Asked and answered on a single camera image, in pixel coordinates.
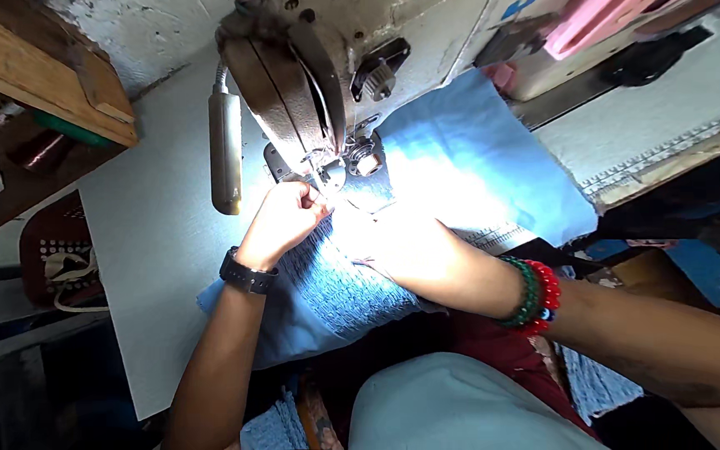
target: black wristwatch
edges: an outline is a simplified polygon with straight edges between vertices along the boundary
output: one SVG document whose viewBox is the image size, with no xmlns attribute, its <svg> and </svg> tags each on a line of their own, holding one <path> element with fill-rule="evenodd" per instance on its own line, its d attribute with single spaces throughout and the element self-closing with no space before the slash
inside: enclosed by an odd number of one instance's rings
<svg viewBox="0 0 720 450">
<path fill-rule="evenodd" d="M 270 272 L 256 271 L 250 269 L 240 262 L 235 261 L 235 251 L 237 247 L 231 248 L 226 252 L 224 263 L 221 265 L 221 279 L 233 288 L 237 288 L 244 292 L 265 295 L 268 293 L 274 280 L 279 275 L 279 271 L 275 267 Z"/>
</svg>

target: sewing machine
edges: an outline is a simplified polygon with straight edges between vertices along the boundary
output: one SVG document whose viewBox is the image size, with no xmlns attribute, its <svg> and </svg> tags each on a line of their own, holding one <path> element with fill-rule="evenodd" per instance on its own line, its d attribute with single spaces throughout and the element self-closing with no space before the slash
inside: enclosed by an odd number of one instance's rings
<svg viewBox="0 0 720 450">
<path fill-rule="evenodd" d="M 529 100 L 638 39 L 678 29 L 720 0 L 250 0 L 216 32 L 210 97 L 212 196 L 241 202 L 239 98 L 271 145 L 277 181 L 337 191 L 382 166 L 372 132 L 396 108 L 472 67 Z"/>
</svg>

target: wooden shelf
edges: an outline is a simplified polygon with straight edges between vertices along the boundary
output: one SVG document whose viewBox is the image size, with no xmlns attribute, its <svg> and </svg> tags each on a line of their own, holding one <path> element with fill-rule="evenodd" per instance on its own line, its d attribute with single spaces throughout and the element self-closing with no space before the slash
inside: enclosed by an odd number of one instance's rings
<svg viewBox="0 0 720 450">
<path fill-rule="evenodd" d="M 12 100 L 114 144 L 80 143 L 45 177 L 7 157 L 44 128 L 29 112 L 6 123 L 0 128 L 0 226 L 138 142 L 132 106 L 107 54 L 40 2 L 0 0 L 0 106 Z"/>
<path fill-rule="evenodd" d="M 0 24 L 0 92 L 115 143 L 134 146 L 135 127 L 122 120 L 132 118 L 132 109 L 115 71 L 80 42 L 69 41 L 67 50 L 76 55 L 71 58 L 78 61 L 74 68 Z M 109 115 L 114 113 L 121 119 Z"/>
<path fill-rule="evenodd" d="M 7 100 L 9 98 L 0 94 L 0 104 Z M 0 192 L 0 227 L 127 148 L 118 144 L 108 148 L 78 144 L 52 176 L 36 175 L 12 163 L 7 153 L 44 130 L 29 112 L 14 117 L 0 128 L 0 171 L 5 184 L 5 190 Z"/>
</svg>

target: pink object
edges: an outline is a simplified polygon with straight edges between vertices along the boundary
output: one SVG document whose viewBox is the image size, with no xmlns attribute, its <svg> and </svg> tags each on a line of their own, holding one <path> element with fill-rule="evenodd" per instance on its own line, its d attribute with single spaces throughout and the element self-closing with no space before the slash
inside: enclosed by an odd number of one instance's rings
<svg viewBox="0 0 720 450">
<path fill-rule="evenodd" d="M 515 69 L 508 63 L 491 64 L 482 67 L 480 70 L 493 82 L 497 89 L 507 92 L 512 88 L 512 82 L 515 80 Z"/>
<path fill-rule="evenodd" d="M 659 7 L 678 2 L 669 0 Z M 657 0 L 571 0 L 563 21 L 546 38 L 543 47 L 560 60 L 612 36 Z"/>
</svg>

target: forearm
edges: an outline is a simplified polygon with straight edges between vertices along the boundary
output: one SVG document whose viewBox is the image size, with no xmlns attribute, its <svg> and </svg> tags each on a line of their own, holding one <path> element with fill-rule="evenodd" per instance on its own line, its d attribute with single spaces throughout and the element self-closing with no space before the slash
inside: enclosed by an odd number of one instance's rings
<svg viewBox="0 0 720 450">
<path fill-rule="evenodd" d="M 434 235 L 429 251 L 413 259 L 440 263 L 399 264 L 392 274 L 394 281 L 448 308 L 499 319 L 510 315 L 521 298 L 520 272 L 469 245 L 440 222 L 430 222 L 430 227 Z"/>
<path fill-rule="evenodd" d="M 720 406 L 720 316 L 587 282 L 560 288 L 547 337 L 681 406 Z"/>
<path fill-rule="evenodd" d="M 238 441 L 265 295 L 225 286 L 177 388 L 165 450 Z"/>
<path fill-rule="evenodd" d="M 424 227 L 430 252 L 417 257 L 440 263 L 395 265 L 394 280 L 448 308 L 495 319 L 510 316 L 521 302 L 520 273 L 439 222 Z M 412 238 L 401 233 L 397 239 Z M 683 406 L 720 406 L 719 316 L 587 282 L 562 281 L 561 290 L 562 306 L 547 337 Z"/>
</svg>

